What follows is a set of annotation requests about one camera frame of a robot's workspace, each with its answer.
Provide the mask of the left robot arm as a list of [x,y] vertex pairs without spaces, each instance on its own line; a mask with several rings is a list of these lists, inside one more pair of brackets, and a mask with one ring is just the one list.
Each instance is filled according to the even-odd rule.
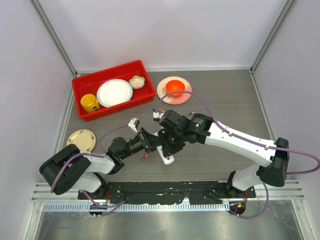
[[107,184],[100,174],[114,175],[124,167],[124,159],[142,150],[149,154],[161,145],[160,137],[144,128],[129,141],[123,137],[114,138],[105,154],[83,152],[72,143],[45,161],[39,173],[56,195],[84,190],[100,200],[107,192]]

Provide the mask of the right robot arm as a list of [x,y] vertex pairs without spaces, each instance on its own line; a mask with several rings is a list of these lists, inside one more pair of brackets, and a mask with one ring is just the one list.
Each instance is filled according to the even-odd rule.
[[225,190],[233,198],[247,189],[268,184],[273,187],[285,185],[289,155],[278,148],[286,148],[289,142],[284,138],[277,141],[257,138],[228,128],[211,117],[197,113],[187,118],[173,110],[154,112],[154,121],[161,130],[157,132],[161,146],[156,149],[164,164],[174,162],[174,154],[181,151],[186,143],[216,146],[253,160],[254,165],[230,173]]

